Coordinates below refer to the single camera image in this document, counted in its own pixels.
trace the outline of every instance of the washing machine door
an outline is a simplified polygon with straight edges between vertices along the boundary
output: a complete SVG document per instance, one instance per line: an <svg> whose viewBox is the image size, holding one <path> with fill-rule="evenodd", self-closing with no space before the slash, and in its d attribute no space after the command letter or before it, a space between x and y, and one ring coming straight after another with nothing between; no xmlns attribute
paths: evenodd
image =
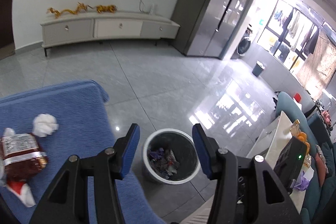
<svg viewBox="0 0 336 224"><path fill-rule="evenodd" d="M243 37L237 47L237 53L243 56L251 46L251 40L249 37Z"/></svg>

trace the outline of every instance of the brown snack package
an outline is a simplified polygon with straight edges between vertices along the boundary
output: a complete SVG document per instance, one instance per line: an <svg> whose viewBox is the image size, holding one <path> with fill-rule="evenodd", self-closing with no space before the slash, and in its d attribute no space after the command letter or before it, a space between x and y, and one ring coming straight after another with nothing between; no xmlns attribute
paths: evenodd
<svg viewBox="0 0 336 224"><path fill-rule="evenodd" d="M33 134L1 137L0 157L9 180L29 179L48 163L48 157Z"/></svg>

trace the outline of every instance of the blue towel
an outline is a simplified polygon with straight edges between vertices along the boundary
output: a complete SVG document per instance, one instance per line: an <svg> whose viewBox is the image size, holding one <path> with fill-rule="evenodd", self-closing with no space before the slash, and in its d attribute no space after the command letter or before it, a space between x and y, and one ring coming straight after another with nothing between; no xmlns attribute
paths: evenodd
<svg viewBox="0 0 336 224"><path fill-rule="evenodd" d="M92 80L72 81L38 90L12 95L0 100L0 128L13 128L17 134L30 133L33 120L41 113L56 117L59 129L51 136L38 138L49 157L47 167L28 181L36 203L67 158L97 155L113 146L112 134L104 102L109 100L104 89ZM139 181L133 173L117 181L117 190L126 224L164 224L150 208ZM36 206L26 208L6 188L0 193L22 224L28 224ZM93 178L88 183L90 223L97 223L94 207Z"/></svg>

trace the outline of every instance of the curtain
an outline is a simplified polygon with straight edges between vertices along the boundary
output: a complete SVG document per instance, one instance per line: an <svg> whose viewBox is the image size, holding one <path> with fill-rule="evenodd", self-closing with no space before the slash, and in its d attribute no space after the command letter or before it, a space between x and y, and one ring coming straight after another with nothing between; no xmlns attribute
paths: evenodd
<svg viewBox="0 0 336 224"><path fill-rule="evenodd" d="M309 54L296 74L301 85L317 100L322 95L336 70L336 47L324 30L320 30L313 54Z"/></svg>

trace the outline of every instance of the metal bolt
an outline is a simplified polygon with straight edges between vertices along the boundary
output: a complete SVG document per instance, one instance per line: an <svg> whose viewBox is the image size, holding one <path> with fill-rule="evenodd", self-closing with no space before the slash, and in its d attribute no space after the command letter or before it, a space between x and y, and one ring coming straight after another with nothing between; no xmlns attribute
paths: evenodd
<svg viewBox="0 0 336 224"><path fill-rule="evenodd" d="M69 157L69 161L71 161L71 162L75 162L76 160L78 160L78 157L76 155L71 155Z"/></svg>
<svg viewBox="0 0 336 224"><path fill-rule="evenodd" d="M226 154L229 152L229 150L227 150L226 148L218 148L218 152L222 155Z"/></svg>
<svg viewBox="0 0 336 224"><path fill-rule="evenodd" d="M112 154L114 154L114 149L112 147L106 148L105 153L107 155L112 155Z"/></svg>
<svg viewBox="0 0 336 224"><path fill-rule="evenodd" d="M264 161L264 157L263 156L260 156L260 155L256 155L254 157L254 159L257 161L257 162L263 162Z"/></svg>

